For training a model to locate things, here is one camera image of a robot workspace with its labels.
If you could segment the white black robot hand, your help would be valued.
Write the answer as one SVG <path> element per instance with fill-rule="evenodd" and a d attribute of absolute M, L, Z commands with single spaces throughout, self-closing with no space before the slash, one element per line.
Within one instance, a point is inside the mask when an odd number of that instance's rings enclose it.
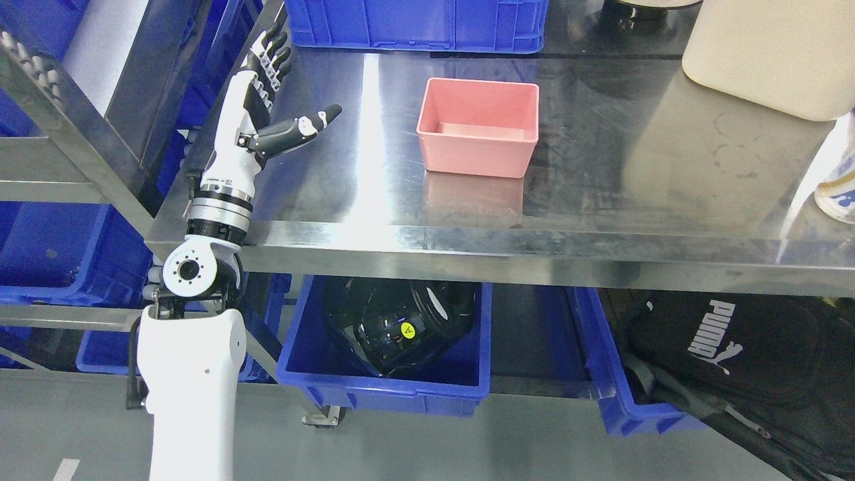
<path fill-rule="evenodd" d="M 290 72 L 291 41 L 283 21 L 251 40 L 226 93 L 216 123 L 213 152 L 196 182 L 195 198 L 254 197 L 254 178 L 272 156 L 314 140 L 342 112 L 331 104 L 314 114 L 272 123 L 276 94 Z"/>

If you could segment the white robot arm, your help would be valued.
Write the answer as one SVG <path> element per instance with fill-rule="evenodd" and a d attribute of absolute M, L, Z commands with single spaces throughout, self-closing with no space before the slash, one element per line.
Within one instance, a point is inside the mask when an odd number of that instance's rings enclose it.
<path fill-rule="evenodd" d="M 238 374 L 247 332 L 239 261 L 253 174 L 204 173 L 184 240 L 162 265 L 158 298 L 142 311 L 132 359 L 153 418 L 150 480 L 232 480 Z"/>

